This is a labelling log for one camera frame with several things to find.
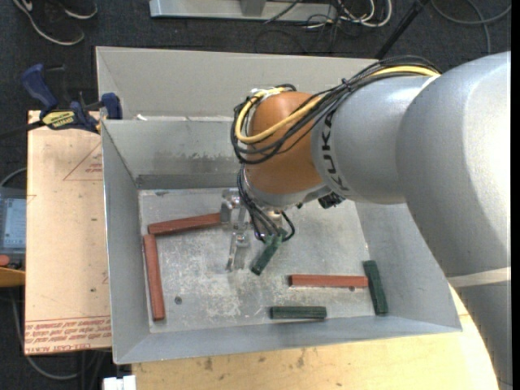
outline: cardboard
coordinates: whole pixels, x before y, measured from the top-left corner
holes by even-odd
[[[110,348],[101,137],[29,132],[27,194],[25,354]]]

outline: black cable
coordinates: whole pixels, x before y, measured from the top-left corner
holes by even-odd
[[[466,0],[475,11],[479,12],[480,10],[476,7],[476,5],[471,0]],[[492,22],[496,22],[497,20],[503,19],[510,11],[511,11],[511,5],[507,6],[507,8],[502,11],[499,15],[493,16],[489,19],[482,18],[481,20],[463,20],[463,19],[456,19],[454,17],[451,17],[449,15],[446,15],[444,12],[442,12],[439,7],[436,6],[433,0],[431,0],[432,7],[439,13],[442,17],[445,19],[457,23],[457,24],[466,24],[468,26],[479,26],[480,24],[490,24]]]
[[[275,15],[271,17],[269,20],[266,20],[264,24],[269,24],[270,22],[274,22],[275,20],[278,20],[283,15],[287,14],[289,11],[291,11],[299,2],[302,0],[295,0],[292,2],[289,6],[287,6],[285,9],[283,9],[278,15]]]
[[[371,64],[370,66],[364,68],[362,71],[360,71],[357,75],[355,75],[350,80],[344,80],[344,82],[333,89],[322,91],[321,93],[325,93],[326,95],[323,96],[316,105],[311,108],[303,117],[301,117],[296,123],[294,123],[290,129],[280,138],[278,138],[276,141],[273,141],[272,143],[268,145],[264,145],[261,148],[258,148],[255,146],[255,144],[264,141],[267,139],[267,136],[264,137],[261,140],[255,141],[255,142],[249,142],[245,143],[247,145],[247,148],[241,147],[238,141],[238,138],[235,134],[235,128],[236,128],[236,121],[237,117],[240,114],[241,109],[244,107],[244,103],[240,104],[235,109],[235,119],[233,121],[232,130],[231,130],[231,140],[233,149],[235,151],[236,156],[239,158],[241,163],[244,164],[259,164],[263,163],[269,158],[272,158],[276,154],[284,153],[288,150],[290,150],[310,129],[307,129],[303,135],[300,135],[297,140],[291,144],[288,148],[281,150],[281,147],[284,145],[284,143],[293,135],[297,134],[302,130],[311,120],[316,120],[317,118],[322,118],[324,115],[328,114],[330,110],[333,110],[335,106],[337,106],[339,103],[344,101],[345,94],[349,94],[353,91],[355,91],[358,88],[361,88],[363,85],[367,85],[370,82],[373,82],[374,80],[380,80],[383,78],[388,78],[390,76],[399,76],[399,75],[409,75],[409,72],[393,72],[393,73],[386,73],[379,76],[373,76],[375,72],[382,70],[386,67],[391,66],[399,66],[399,61],[406,59],[407,63],[406,65],[416,65],[421,66],[430,69],[434,73],[440,73],[437,68],[435,68],[427,59],[415,57],[415,56],[397,56],[393,58],[383,59],[381,61],[378,61],[376,63]],[[303,102],[295,111],[299,110],[306,104],[308,104],[312,99],[315,99],[315,97],[318,94],[314,94],[310,97],[308,97],[305,102]],[[261,158],[251,158],[252,155],[262,155]]]
[[[408,26],[410,26],[417,15],[423,11],[423,8],[428,4],[428,2],[430,2],[430,0],[417,0],[414,2],[412,7],[406,13],[405,17],[397,25],[396,30],[394,30],[392,35],[390,35],[390,37],[375,55],[377,59],[381,59],[387,54],[387,52],[392,48],[393,44],[396,43],[397,39],[399,39]]]
[[[462,19],[456,19],[454,17],[446,15],[443,11],[440,10],[440,8],[435,4],[435,2],[433,0],[431,0],[431,6],[434,8],[434,10],[439,15],[444,17],[446,20],[449,20],[450,22],[454,22],[456,24],[462,24],[462,25],[465,25],[465,26],[479,26],[479,25],[481,25],[483,27],[484,34],[486,36],[487,53],[490,54],[492,52],[492,50],[491,50],[491,38],[489,36],[488,24],[490,24],[492,22],[496,22],[497,20],[503,19],[511,11],[511,5],[509,5],[499,15],[493,16],[490,19],[484,19],[480,9],[471,0],[466,0],[466,2],[473,8],[473,10],[477,14],[477,16],[480,18],[480,20],[476,20],[476,21],[462,20]]]

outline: wooden stick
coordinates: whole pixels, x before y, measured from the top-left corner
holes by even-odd
[[[148,277],[149,299],[152,306],[154,321],[166,318],[164,309],[163,283],[161,282],[161,270],[159,268],[159,256],[155,236],[146,234],[143,236],[145,249],[146,274]]]
[[[211,228],[220,225],[220,213],[199,215],[182,219],[173,219],[161,223],[152,223],[148,226],[148,233],[155,236],[165,236],[167,234],[178,234],[196,230],[198,228]]]
[[[298,288],[366,288],[366,276],[290,275],[289,285]]]

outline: dark green block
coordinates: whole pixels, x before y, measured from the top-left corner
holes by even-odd
[[[363,262],[363,269],[368,278],[368,288],[370,296],[374,304],[374,311],[377,315],[386,314],[388,312],[387,298],[384,296],[383,284],[379,276],[379,270],[374,260]]]
[[[325,319],[325,306],[273,306],[271,319]]]
[[[267,239],[266,248],[263,250],[262,254],[258,258],[258,260],[251,267],[251,271],[255,275],[261,275],[263,269],[266,268],[267,264],[271,260],[271,258],[275,255],[276,250],[282,244],[282,240],[287,232],[282,228],[280,229],[280,234],[277,237],[269,237]]]

